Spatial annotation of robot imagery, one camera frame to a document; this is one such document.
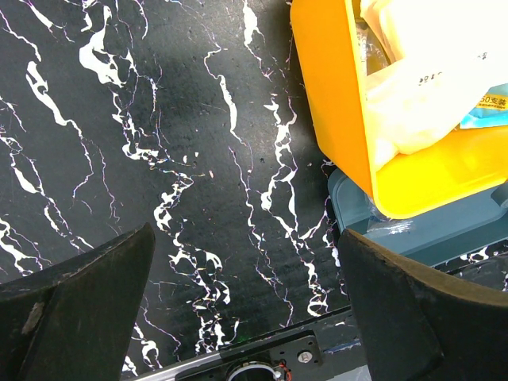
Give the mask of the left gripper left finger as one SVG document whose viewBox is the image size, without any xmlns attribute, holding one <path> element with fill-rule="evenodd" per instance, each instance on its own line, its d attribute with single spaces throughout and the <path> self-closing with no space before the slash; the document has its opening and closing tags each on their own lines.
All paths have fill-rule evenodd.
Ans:
<svg viewBox="0 0 508 381">
<path fill-rule="evenodd" d="M 1 285 L 3 380 L 118 380 L 155 251 L 150 224 Z"/>
</svg>

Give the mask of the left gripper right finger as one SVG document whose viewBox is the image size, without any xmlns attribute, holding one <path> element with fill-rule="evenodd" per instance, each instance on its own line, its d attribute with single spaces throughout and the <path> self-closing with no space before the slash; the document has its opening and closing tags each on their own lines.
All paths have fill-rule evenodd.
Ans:
<svg viewBox="0 0 508 381">
<path fill-rule="evenodd" d="M 341 270 L 374 380 L 505 380 L 507 294 L 346 229 Z"/>
</svg>

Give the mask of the blue divided tray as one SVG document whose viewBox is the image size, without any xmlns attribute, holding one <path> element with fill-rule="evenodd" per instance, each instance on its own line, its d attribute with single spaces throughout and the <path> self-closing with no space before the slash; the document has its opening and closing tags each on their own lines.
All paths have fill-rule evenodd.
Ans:
<svg viewBox="0 0 508 381">
<path fill-rule="evenodd" d="M 369 211 L 363 190 L 341 170 L 328 180 L 340 231 L 358 234 L 417 262 L 436 266 L 507 238 L 507 184 L 484 190 L 416 217 L 404 233 L 367 233 Z"/>
</svg>

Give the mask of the cotton swab bag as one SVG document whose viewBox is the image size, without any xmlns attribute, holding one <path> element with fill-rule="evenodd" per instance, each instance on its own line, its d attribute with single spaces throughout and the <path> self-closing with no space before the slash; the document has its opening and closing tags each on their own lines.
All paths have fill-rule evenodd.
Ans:
<svg viewBox="0 0 508 381">
<path fill-rule="evenodd" d="M 461 129 L 482 129 L 507 126 L 508 86 L 492 87 L 479 103 L 462 119 Z"/>
</svg>

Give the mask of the cotton ball bag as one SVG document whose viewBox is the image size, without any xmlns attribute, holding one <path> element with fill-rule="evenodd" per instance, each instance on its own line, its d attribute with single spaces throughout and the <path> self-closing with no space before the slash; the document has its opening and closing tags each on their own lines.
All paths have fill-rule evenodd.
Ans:
<svg viewBox="0 0 508 381">
<path fill-rule="evenodd" d="M 365 82 L 374 169 L 436 144 L 507 84 L 504 1 L 363 1 L 360 15 L 390 60 Z"/>
</svg>

